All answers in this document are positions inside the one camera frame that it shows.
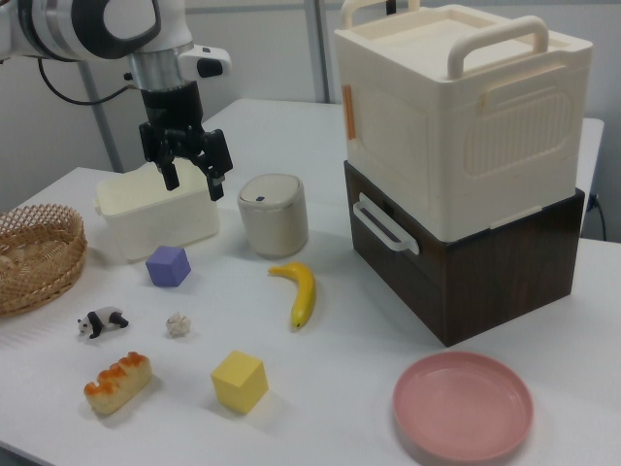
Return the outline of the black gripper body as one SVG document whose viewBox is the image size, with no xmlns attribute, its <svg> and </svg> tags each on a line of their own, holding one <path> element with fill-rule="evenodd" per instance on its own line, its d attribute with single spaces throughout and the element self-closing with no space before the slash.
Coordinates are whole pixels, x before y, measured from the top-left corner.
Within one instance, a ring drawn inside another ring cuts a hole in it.
<svg viewBox="0 0 621 466">
<path fill-rule="evenodd" d="M 183 157 L 197 166 L 211 166 L 203 146 L 203 105 L 195 82 L 163 91 L 142 90 L 147 122 L 139 126 L 146 161 L 155 162 L 165 141 L 166 132 L 181 135 Z"/>
</svg>

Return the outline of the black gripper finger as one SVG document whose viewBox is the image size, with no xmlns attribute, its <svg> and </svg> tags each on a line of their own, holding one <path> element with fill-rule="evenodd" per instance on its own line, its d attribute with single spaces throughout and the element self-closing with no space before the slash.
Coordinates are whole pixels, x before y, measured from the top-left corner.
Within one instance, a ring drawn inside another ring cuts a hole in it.
<svg viewBox="0 0 621 466">
<path fill-rule="evenodd" d="M 223 182 L 226 174 L 233 169 L 232 158 L 224 133 L 220 129 L 204 132 L 199 137 L 199 154 L 195 165 L 205 175 L 212 201 L 224 196 Z"/>
<path fill-rule="evenodd" d="M 180 186 L 177 169 L 174 165 L 174 157 L 170 154 L 164 154 L 155 160 L 155 165 L 161 174 L 166 189 L 172 191 Z"/>
</svg>

